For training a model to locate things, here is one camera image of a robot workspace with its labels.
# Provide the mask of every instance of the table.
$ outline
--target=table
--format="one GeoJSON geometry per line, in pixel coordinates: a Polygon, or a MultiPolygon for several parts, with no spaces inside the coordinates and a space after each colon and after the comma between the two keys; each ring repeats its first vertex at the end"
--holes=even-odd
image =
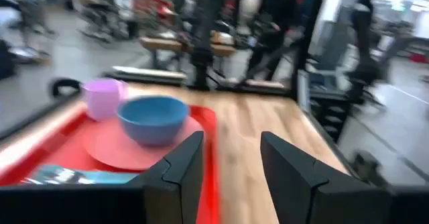
{"type": "MultiPolygon", "coordinates": [[[[216,112],[219,129],[221,220],[224,224],[278,223],[259,151],[262,131],[272,131],[315,158],[348,173],[297,104],[283,97],[196,92],[130,83],[128,95],[169,95],[216,112]]],[[[16,161],[84,107],[80,99],[59,108],[0,145],[0,170],[16,161]]]]}
{"type": "MultiPolygon", "coordinates": [[[[150,50],[171,50],[173,52],[179,52],[182,49],[182,45],[177,40],[165,40],[142,37],[140,38],[140,44],[150,50]]],[[[234,46],[212,44],[213,54],[220,57],[228,57],[235,53],[234,46]]]]}

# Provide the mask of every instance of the grey floor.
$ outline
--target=grey floor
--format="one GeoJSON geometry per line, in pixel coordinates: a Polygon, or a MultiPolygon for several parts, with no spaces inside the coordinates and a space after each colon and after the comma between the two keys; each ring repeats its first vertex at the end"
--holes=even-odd
{"type": "MultiPolygon", "coordinates": [[[[101,46],[82,36],[77,30],[83,23],[72,13],[50,12],[49,22],[58,36],[54,40],[35,37],[34,45],[51,53],[51,63],[20,66],[17,76],[0,82],[0,131],[51,102],[48,84],[53,78],[63,76],[86,81],[112,66],[150,66],[149,52],[137,42],[101,46]]],[[[15,32],[7,31],[4,35],[10,42],[19,43],[15,32]]],[[[164,52],[160,58],[169,55],[164,52]]],[[[228,77],[243,73],[248,55],[248,52],[238,52],[230,64],[225,64],[228,77]]],[[[192,70],[190,65],[184,68],[192,70]]],[[[429,73],[429,67],[397,59],[392,68],[393,85],[375,89],[387,105],[387,111],[365,107],[362,114],[350,118],[339,148],[348,159],[356,150],[370,151],[381,162],[382,175],[392,184],[426,184],[429,181],[429,88],[419,82],[418,77],[429,73]]],[[[286,77],[289,71],[290,65],[282,63],[276,78],[286,77]]]]}

